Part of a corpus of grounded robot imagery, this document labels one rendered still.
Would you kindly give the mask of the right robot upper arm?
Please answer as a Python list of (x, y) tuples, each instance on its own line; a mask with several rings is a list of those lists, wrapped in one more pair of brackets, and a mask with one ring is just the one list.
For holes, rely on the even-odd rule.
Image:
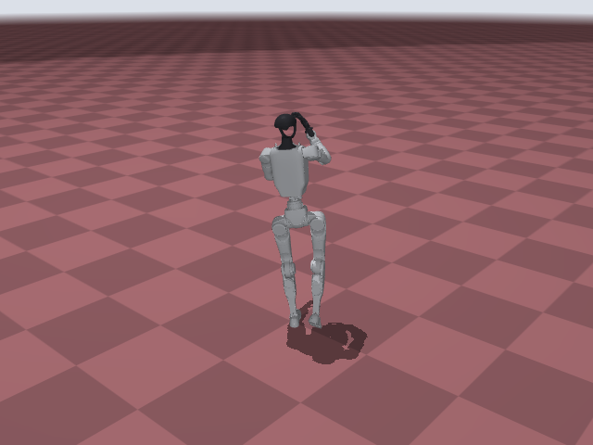
[(305, 159), (309, 161), (317, 160), (321, 165), (328, 164), (331, 161), (324, 151), (321, 151), (317, 146), (307, 146), (302, 148), (302, 152)]

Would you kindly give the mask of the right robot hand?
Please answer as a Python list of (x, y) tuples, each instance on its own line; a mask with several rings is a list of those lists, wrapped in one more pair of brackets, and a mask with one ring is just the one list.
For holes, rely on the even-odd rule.
[(295, 118), (298, 118), (301, 121), (302, 125), (306, 129), (305, 134), (308, 133), (308, 135), (310, 137), (313, 137), (314, 136), (315, 133), (312, 130), (313, 128), (309, 126), (309, 123), (307, 122), (307, 120), (305, 118), (303, 118), (300, 113), (293, 112), (293, 113), (291, 113), (291, 115), (294, 116)]

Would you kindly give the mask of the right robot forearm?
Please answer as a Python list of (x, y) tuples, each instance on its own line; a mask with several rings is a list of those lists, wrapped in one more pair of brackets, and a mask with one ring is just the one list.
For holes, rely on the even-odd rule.
[(326, 149), (326, 147), (322, 144), (322, 142), (320, 141), (320, 139), (316, 136), (316, 132), (313, 131), (315, 134), (313, 137), (310, 137), (307, 133), (307, 138), (309, 139), (309, 142), (312, 146), (317, 146), (321, 151), (324, 151), (324, 153), (327, 155), (328, 158), (331, 159), (331, 155), (329, 154), (328, 150)]

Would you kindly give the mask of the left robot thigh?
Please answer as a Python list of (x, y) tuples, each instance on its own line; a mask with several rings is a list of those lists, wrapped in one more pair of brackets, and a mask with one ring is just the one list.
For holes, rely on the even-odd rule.
[(284, 264), (285, 277), (295, 276), (296, 266), (293, 263), (290, 231), (286, 226), (285, 216), (277, 216), (272, 221), (271, 229), (280, 252), (281, 262)]

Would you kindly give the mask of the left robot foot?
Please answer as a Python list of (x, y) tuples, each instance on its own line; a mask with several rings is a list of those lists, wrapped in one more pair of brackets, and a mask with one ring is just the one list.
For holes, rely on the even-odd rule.
[(290, 326), (291, 327), (298, 327), (299, 326), (299, 320), (301, 319), (301, 311), (299, 309), (296, 309), (296, 313), (297, 313), (297, 317), (295, 317), (295, 315), (293, 314), (293, 317), (291, 317), (291, 313), (290, 313)]

